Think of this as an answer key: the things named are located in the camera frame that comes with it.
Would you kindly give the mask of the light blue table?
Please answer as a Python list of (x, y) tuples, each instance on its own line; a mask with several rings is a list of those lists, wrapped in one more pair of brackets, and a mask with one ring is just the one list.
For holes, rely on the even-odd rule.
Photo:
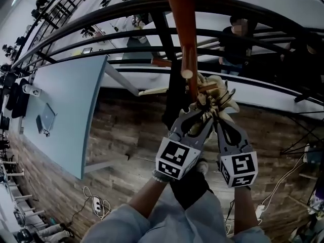
[[(30, 96), (25, 118), (24, 136), (49, 159), (71, 175), (82, 179), (84, 173), (108, 166), (86, 163), (86, 149), (93, 113), (104, 74), (137, 96), (139, 91), (107, 62), (107, 56), (94, 56), (40, 68), (33, 85), (42, 90)], [(36, 117), (48, 103), (56, 113), (50, 131), (38, 133)]]

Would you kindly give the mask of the white mug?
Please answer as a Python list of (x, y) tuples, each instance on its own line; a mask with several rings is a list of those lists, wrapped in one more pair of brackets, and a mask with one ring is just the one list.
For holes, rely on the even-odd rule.
[(24, 84), (22, 86), (22, 91), (25, 94), (29, 94), (35, 97), (39, 97), (41, 95), (42, 90), (36, 86), (30, 85), (30, 84)]

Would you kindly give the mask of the light wooden hanger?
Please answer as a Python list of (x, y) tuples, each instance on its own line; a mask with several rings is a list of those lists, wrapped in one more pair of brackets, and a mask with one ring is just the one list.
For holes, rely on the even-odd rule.
[(140, 91), (138, 93), (138, 96), (163, 94), (163, 93), (166, 93), (167, 90), (168, 90), (168, 87), (148, 89), (148, 90)]

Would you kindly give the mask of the person's light blue shirt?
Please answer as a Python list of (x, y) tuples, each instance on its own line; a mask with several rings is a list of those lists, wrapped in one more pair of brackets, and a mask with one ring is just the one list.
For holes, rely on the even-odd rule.
[(93, 225), (82, 243), (271, 243), (253, 227), (231, 238), (226, 235), (219, 200), (207, 191), (184, 210), (170, 187), (162, 193), (149, 218), (124, 204)]

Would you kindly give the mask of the black curved metal railing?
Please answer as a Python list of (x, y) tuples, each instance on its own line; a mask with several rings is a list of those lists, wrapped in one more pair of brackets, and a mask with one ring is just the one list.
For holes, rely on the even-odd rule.
[[(228, 15), (231, 16), (232, 13), (237, 12), (239, 15), (247, 17), (248, 20), (254, 20), (257, 23), (264, 24), (269, 28), (260, 29), (261, 31), (266, 32), (278, 32), (281, 31), (287, 38), (297, 38), (297, 39), (306, 39), (311, 38), (310, 35), (313, 33), (312, 31), (319, 31), (324, 33), (324, 29), (316, 29), (316, 28), (306, 28), (297, 22), (280, 15), (274, 11), (268, 10), (266, 8), (249, 4), (246, 2), (238, 1), (238, 0), (195, 0), (195, 13), (210, 13), (214, 15)], [(165, 56), (158, 57), (159, 60), (170, 61), (172, 62), (180, 62), (182, 59), (177, 58), (176, 54), (180, 53), (180, 57), (183, 58), (182, 47), (175, 46), (172, 41), (172, 35), (177, 35), (180, 42), (180, 37), (178, 34), (178, 29), (170, 27), (167, 23), (165, 12), (170, 12), (171, 8), (168, 0), (131, 0), (126, 1), (124, 3), (119, 3), (116, 5), (112, 5), (107, 8), (99, 9), (97, 11), (86, 14), (82, 17), (73, 20), (71, 23), (64, 25), (59, 28), (57, 31), (53, 32), (46, 39), (38, 43), (28, 52), (26, 52), (20, 59), (15, 61), (12, 65), (12, 68), (22, 67), (22, 69), (27, 68), (30, 65), (37, 64), (38, 61), (46, 61), (49, 64), (55, 64), (65, 61), (70, 61), (72, 59), (77, 58), (85, 58), (99, 55), (112, 55), (112, 54), (120, 54), (120, 53), (139, 53), (139, 52), (164, 52)], [(73, 43), (67, 45), (61, 49), (57, 49), (56, 51), (51, 52), (50, 54), (42, 54), (42, 50), (45, 47), (50, 47), (56, 41), (65, 38), (66, 36), (77, 32), (79, 30), (85, 29), (86, 27), (94, 26), (98, 23), (103, 23), (108, 20), (115, 20), (117, 18), (121, 18), (124, 16), (131, 16), (137, 13), (150, 13), (152, 16), (153, 23), (155, 24), (155, 28), (142, 29), (142, 30), (132, 30), (132, 31), (122, 31), (122, 32), (114, 32), (112, 34), (105, 34), (101, 37), (97, 38), (89, 38), (81, 42)], [(275, 43), (265, 42), (264, 39), (257, 39), (252, 37), (235, 37), (231, 34), (225, 34), (222, 31), (216, 31), (211, 29), (204, 28), (196, 28), (194, 34), (197, 36), (211, 37), (211, 38), (224, 38), (232, 39), (235, 42), (247, 43), (249, 45), (254, 45), (260, 48), (264, 48), (276, 53), (285, 53), (288, 54), (290, 52), (285, 52), (285, 50)], [(94, 44), (97, 42), (103, 41), (111, 41), (113, 39), (119, 39), (124, 37), (133, 37), (133, 36), (158, 36), (161, 41), (161, 46), (139, 46), (133, 48), (115, 48), (109, 50), (102, 50), (98, 52), (91, 52), (85, 55), (79, 56), (71, 56), (67, 58), (63, 58), (60, 60), (54, 60), (52, 56), (61, 54), (66, 51), (70, 51), (75, 48), (79, 48), (81, 46)], [(242, 59), (244, 61), (252, 62), (253, 64), (259, 64), (260, 66), (267, 67), (266, 62), (261, 62), (256, 58), (232, 55), (229, 53), (217, 51), (214, 49), (208, 48), (198, 48), (198, 44), (196, 44), (196, 56), (220, 56), (226, 55), (227, 57)], [(33, 55), (37, 54), (38, 58), (35, 61), (30, 62), (29, 64), (22, 66), (23, 63), (28, 59), (32, 59)], [(281, 93), (290, 94), (295, 96), (295, 99), (304, 101), (308, 100), (310, 102), (322, 105), (324, 107), (324, 92), (320, 93), (316, 89), (311, 89), (311, 87), (306, 86), (298, 86), (294, 84), (287, 83), (288, 81), (273, 81), (270, 79), (265, 82), (265, 85), (261, 85), (258, 83), (260, 80), (252, 79), (252, 83), (256, 83), (255, 86), (260, 86), (263, 88), (276, 90)]]

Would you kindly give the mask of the person's black trousers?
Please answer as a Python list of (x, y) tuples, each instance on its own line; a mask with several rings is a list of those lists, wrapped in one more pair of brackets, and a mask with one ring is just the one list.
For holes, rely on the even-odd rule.
[(191, 207), (207, 191), (214, 194), (210, 190), (204, 174), (195, 167), (188, 171), (180, 180), (170, 182), (170, 186), (176, 200), (184, 210)]

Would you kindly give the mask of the brown wooden coat rack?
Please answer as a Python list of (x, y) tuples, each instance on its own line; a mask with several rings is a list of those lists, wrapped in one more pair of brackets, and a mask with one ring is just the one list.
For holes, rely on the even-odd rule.
[[(189, 99), (197, 97), (197, 41), (194, 0), (168, 0), (173, 13), (177, 34), (182, 51), (181, 75), (189, 81)], [(151, 63), (160, 67), (172, 67), (177, 61), (172, 52), (168, 60), (153, 58)]]

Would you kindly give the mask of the silver laptop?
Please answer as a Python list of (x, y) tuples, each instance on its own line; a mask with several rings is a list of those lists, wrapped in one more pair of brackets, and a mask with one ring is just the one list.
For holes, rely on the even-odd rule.
[(45, 104), (44, 110), (40, 116), (42, 124), (43, 124), (43, 129), (50, 131), (54, 120), (56, 117), (56, 113), (52, 110), (50, 105), (48, 103)]

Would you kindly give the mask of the person's right forearm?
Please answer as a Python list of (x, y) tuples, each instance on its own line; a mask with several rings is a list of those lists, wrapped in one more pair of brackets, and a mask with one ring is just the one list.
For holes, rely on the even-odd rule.
[(251, 191), (247, 187), (234, 190), (234, 235), (258, 227)]

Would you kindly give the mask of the person's left forearm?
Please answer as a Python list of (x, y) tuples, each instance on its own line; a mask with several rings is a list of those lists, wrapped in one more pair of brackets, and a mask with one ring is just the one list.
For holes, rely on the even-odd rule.
[(151, 178), (128, 202), (128, 205), (148, 218), (167, 183)]

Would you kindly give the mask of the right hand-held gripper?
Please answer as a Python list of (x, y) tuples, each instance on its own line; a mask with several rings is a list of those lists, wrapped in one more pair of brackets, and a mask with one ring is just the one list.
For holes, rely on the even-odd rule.
[(218, 136), (219, 171), (229, 188), (250, 186), (258, 175), (256, 151), (246, 131), (237, 124), (221, 120), (215, 124)]

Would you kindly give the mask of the person's white shoe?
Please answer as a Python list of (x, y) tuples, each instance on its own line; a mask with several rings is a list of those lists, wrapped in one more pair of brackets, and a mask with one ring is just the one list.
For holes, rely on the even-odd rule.
[(209, 170), (209, 165), (205, 160), (200, 160), (196, 164), (196, 170), (205, 176)]

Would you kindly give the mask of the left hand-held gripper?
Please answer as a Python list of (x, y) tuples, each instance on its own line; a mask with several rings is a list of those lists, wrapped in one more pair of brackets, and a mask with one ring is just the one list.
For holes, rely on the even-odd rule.
[(213, 118), (210, 117), (195, 135), (187, 134), (202, 115), (202, 110), (190, 111), (175, 120), (169, 136), (163, 138), (157, 152), (155, 180), (180, 180), (197, 163), (203, 144), (213, 129)]

